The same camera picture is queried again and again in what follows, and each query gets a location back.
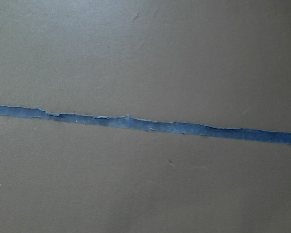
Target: scuff mark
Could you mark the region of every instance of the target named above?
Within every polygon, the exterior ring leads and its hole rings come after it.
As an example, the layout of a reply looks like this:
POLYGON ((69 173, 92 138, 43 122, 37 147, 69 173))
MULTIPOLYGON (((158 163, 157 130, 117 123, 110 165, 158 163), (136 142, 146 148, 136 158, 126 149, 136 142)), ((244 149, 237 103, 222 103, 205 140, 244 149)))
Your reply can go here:
POLYGON ((139 47, 142 48, 144 46, 144 44, 145 44, 145 41, 143 40, 140 42, 139 47))
POLYGON ((156 17, 157 12, 158 12, 158 9, 155 9, 155 10, 153 11, 153 14, 152 14, 152 17, 153 17, 153 18, 156 17))
POLYGON ((140 13, 140 12, 138 12, 138 13, 134 16, 134 18, 132 19, 133 22, 139 18, 139 13, 140 13))
POLYGON ((157 182, 155 181, 152 181, 152 180, 146 180, 147 183, 151 183, 151 184, 154 184, 154 186, 157 186, 158 188, 162 188, 161 185, 159 185, 157 182))
POLYGON ((208 167, 206 167, 206 166, 193 166, 192 168, 193 169, 205 169, 205 170, 208 170, 208 167))
POLYGON ((250 108, 246 108, 246 110, 243 111, 242 115, 245 116, 249 112, 250 108))
POLYGON ((176 165, 174 165, 174 163, 173 163, 170 159, 168 159, 168 163, 169 163, 171 166, 176 167, 176 165))

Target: tape strip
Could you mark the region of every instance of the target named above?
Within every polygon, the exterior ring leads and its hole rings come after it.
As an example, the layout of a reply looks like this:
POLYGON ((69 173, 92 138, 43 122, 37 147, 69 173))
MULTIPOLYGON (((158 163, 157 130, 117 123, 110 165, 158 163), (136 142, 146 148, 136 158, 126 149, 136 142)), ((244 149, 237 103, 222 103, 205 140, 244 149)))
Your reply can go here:
POLYGON ((145 131, 205 135, 270 143, 291 144, 291 133, 246 128, 221 128, 185 122, 159 122, 127 117, 91 116, 75 113, 48 113, 39 108, 0 105, 0 116, 40 118, 88 125, 101 125, 145 131))

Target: tape residue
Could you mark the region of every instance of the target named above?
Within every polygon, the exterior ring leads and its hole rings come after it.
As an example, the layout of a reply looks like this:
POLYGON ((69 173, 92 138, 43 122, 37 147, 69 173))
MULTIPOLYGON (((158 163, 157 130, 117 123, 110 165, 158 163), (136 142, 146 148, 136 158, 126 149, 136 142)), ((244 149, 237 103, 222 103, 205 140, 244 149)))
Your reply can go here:
POLYGON ((77 124, 101 125, 145 131, 205 135, 210 137, 291 144, 291 133, 289 132, 265 131, 246 128, 221 128, 185 122, 159 122, 136 119, 130 117, 130 115, 122 117, 108 117, 81 115, 75 113, 48 113, 40 108, 0 105, 0 116, 40 118, 77 124))

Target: wall surface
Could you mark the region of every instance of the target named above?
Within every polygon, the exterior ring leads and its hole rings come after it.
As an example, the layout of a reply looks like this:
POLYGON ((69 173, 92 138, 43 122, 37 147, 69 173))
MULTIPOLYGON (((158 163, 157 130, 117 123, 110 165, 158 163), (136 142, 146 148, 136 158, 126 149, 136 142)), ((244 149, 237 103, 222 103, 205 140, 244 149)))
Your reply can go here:
MULTIPOLYGON (((291 132, 291 0, 0 0, 0 104, 291 132)), ((0 233, 291 233, 291 146, 0 116, 0 233)))

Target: blue stripe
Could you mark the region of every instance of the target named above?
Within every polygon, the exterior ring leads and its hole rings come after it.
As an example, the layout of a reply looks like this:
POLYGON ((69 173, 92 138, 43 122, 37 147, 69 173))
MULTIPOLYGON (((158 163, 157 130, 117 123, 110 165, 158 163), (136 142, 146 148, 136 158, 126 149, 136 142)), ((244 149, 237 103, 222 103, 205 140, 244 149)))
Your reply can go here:
POLYGON ((126 129, 205 135, 211 137, 232 138, 270 143, 291 144, 291 133, 255 130, 246 128, 221 128, 184 122, 158 122, 127 117, 91 116, 74 113, 48 113, 39 108, 1 106, 0 116, 18 118, 40 118, 88 125, 102 125, 126 129))

